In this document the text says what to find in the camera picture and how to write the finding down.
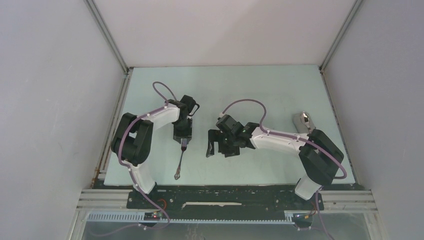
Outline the grey cloth napkin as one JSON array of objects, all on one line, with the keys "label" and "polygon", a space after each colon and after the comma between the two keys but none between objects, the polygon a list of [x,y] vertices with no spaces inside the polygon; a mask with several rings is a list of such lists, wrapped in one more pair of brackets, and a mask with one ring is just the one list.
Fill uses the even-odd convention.
[{"label": "grey cloth napkin", "polygon": [[310,114],[308,113],[308,115],[309,115],[309,117],[310,117],[311,125],[312,125],[312,127],[313,127],[312,132],[311,132],[311,133],[309,133],[309,132],[308,132],[308,129],[306,128],[306,126],[305,126],[305,125],[303,125],[303,124],[301,123],[301,120],[300,120],[300,113],[301,113],[301,112],[295,113],[295,114],[292,116],[292,122],[293,122],[293,124],[294,124],[294,126],[295,126],[295,128],[296,128],[296,130],[297,130],[297,132],[298,132],[299,134],[306,134],[306,135],[309,135],[309,134],[311,134],[311,133],[313,132],[313,130],[315,130],[315,129],[316,129],[316,126],[315,126],[314,122],[312,121],[312,118],[311,118]]}]

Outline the silver spoon pink handle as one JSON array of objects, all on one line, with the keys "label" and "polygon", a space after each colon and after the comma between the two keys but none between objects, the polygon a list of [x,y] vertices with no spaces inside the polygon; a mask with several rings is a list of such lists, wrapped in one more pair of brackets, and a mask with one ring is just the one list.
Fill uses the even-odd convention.
[{"label": "silver spoon pink handle", "polygon": [[311,119],[307,112],[303,111],[299,115],[300,121],[303,125],[306,126],[309,133],[313,131],[313,126],[311,125]]}]

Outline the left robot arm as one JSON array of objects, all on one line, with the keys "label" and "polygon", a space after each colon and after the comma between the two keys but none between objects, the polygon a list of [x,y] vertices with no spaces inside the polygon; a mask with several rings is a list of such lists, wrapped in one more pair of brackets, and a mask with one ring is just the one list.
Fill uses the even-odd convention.
[{"label": "left robot arm", "polygon": [[148,167],[154,131],[172,124],[172,139],[184,153],[192,140],[192,117],[199,108],[191,96],[184,95],[181,100],[166,100],[164,106],[140,116],[127,112],[121,117],[110,149],[119,164],[128,168],[134,188],[141,192],[138,201],[145,208],[153,208],[158,202],[158,194],[152,191],[156,182]]}]

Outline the iridescent fork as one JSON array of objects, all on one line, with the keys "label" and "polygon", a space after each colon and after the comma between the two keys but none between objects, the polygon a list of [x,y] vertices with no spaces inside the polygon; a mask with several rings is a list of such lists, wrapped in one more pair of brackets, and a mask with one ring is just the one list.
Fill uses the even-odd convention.
[{"label": "iridescent fork", "polygon": [[179,162],[178,162],[176,172],[174,174],[175,180],[178,180],[181,176],[181,165],[182,165],[183,155],[184,155],[184,152],[187,150],[187,147],[188,146],[183,146],[183,139],[181,139],[181,148],[180,148],[181,149],[181,155],[180,155],[180,159],[179,159]]}]

